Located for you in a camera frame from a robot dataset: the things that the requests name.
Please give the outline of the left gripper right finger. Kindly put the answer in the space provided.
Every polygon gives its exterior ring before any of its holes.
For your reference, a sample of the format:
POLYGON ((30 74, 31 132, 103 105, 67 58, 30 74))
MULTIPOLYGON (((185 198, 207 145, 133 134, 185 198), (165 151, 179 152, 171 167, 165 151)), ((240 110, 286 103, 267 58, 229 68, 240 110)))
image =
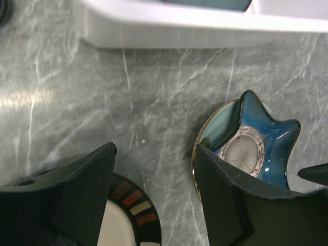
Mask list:
POLYGON ((327 245, 327 189, 273 186, 203 145, 195 174, 210 245, 327 245))

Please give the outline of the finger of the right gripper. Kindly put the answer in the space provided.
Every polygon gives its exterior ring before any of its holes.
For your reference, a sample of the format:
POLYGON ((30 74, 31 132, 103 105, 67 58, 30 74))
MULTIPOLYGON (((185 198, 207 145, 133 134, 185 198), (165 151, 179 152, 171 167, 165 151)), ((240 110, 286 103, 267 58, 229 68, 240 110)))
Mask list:
POLYGON ((298 176, 305 180, 320 184, 328 184, 328 163, 303 168, 298 172, 298 176))

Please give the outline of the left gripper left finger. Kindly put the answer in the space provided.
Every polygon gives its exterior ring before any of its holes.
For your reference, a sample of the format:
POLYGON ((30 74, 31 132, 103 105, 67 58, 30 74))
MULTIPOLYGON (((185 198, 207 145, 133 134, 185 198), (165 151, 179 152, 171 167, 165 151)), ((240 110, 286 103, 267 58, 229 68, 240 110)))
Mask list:
POLYGON ((108 142, 40 175, 1 186, 1 245, 96 245, 117 148, 108 142))

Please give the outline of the brown rimmed beige plate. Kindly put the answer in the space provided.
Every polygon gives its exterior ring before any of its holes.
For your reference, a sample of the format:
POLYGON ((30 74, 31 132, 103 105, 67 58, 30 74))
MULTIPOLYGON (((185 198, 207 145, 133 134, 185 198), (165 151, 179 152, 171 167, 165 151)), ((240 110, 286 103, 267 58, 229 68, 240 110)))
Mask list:
POLYGON ((100 228, 98 245, 162 245, 154 204, 133 181, 114 173, 100 228))

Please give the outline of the teal floral plate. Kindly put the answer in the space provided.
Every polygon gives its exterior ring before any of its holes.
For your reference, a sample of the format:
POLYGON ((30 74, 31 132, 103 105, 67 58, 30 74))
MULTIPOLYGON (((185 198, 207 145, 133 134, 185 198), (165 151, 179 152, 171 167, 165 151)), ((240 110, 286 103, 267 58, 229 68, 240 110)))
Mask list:
POLYGON ((168 3, 245 12, 251 0, 170 0, 168 3))

